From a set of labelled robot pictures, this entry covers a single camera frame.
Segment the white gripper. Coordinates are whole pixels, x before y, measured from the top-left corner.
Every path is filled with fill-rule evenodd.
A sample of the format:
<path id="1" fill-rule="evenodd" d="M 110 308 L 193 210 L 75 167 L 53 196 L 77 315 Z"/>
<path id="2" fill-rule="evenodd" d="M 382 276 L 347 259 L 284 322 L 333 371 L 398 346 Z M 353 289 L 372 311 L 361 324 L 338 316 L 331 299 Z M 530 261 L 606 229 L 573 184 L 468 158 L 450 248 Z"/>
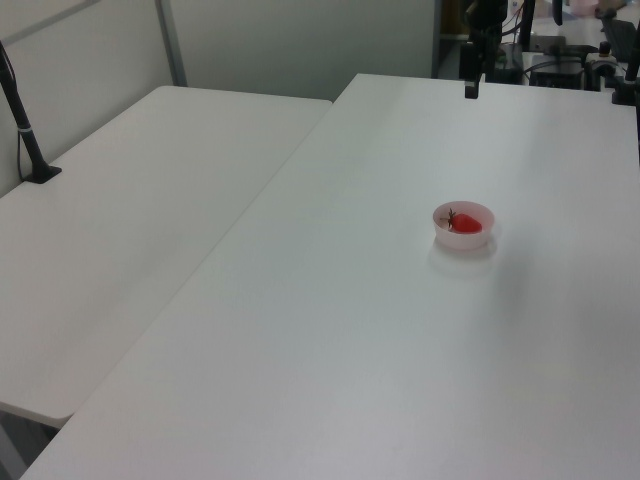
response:
<path id="1" fill-rule="evenodd" d="M 460 48 L 460 79 L 464 80 L 466 99 L 477 99 L 482 75 L 484 51 L 474 43 L 464 43 Z"/>

